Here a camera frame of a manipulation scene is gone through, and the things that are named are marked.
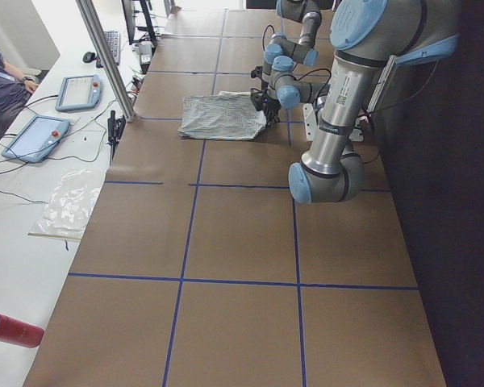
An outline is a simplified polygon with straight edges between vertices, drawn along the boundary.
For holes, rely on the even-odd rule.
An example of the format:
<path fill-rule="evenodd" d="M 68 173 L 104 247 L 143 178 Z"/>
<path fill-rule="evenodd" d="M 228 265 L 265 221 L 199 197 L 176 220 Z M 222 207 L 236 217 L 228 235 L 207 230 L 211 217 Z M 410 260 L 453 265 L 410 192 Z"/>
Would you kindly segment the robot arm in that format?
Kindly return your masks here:
<path fill-rule="evenodd" d="M 343 1 L 330 27 L 334 47 L 332 76 L 326 84 L 294 79 L 294 64 L 312 66 L 322 17 L 313 1 L 279 1 L 277 14 L 301 23 L 297 43 L 274 35 L 265 48 L 262 81 L 271 100 L 291 109 L 326 96 L 311 147 L 290 166 L 290 192 L 296 202 L 343 202 L 364 182 L 364 167 L 349 140 L 376 72 L 390 56 L 398 65 L 419 65 L 455 52 L 459 1 Z"/>
<path fill-rule="evenodd" d="M 290 40 L 285 33 L 276 32 L 264 48 L 262 80 L 269 82 L 271 67 L 278 56 L 286 56 L 293 64 L 312 67 L 317 61 L 315 49 L 317 32 L 322 23 L 322 15 L 315 1 L 277 1 L 277 15 L 283 19 L 299 23 L 301 31 L 296 40 Z"/>

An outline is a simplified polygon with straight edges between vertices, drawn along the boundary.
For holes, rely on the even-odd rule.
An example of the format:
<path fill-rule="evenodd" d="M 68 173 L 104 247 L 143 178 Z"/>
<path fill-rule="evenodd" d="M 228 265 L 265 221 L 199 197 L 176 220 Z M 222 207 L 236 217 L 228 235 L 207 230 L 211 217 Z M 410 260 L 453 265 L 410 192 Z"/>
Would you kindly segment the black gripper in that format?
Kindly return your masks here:
<path fill-rule="evenodd" d="M 263 97 L 263 113 L 265 116 L 266 128 L 271 128 L 277 123 L 277 117 L 279 116 L 280 109 L 281 104 L 278 100 L 269 96 Z"/>

